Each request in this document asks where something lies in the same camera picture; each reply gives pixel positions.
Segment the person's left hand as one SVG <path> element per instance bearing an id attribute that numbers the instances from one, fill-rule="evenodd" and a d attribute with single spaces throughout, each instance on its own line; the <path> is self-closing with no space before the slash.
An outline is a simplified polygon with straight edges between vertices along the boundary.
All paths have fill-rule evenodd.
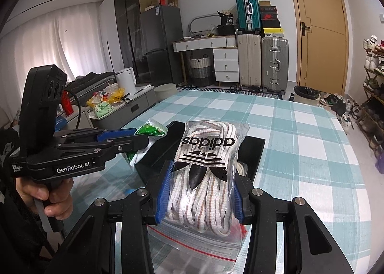
<path id="1" fill-rule="evenodd" d="M 38 213 L 34 200 L 49 201 L 44 209 L 47 217 L 65 220 L 73 212 L 73 199 L 70 195 L 73 179 L 65 179 L 54 190 L 49 191 L 44 184 L 37 184 L 29 179 L 17 178 L 16 190 L 30 211 Z"/>

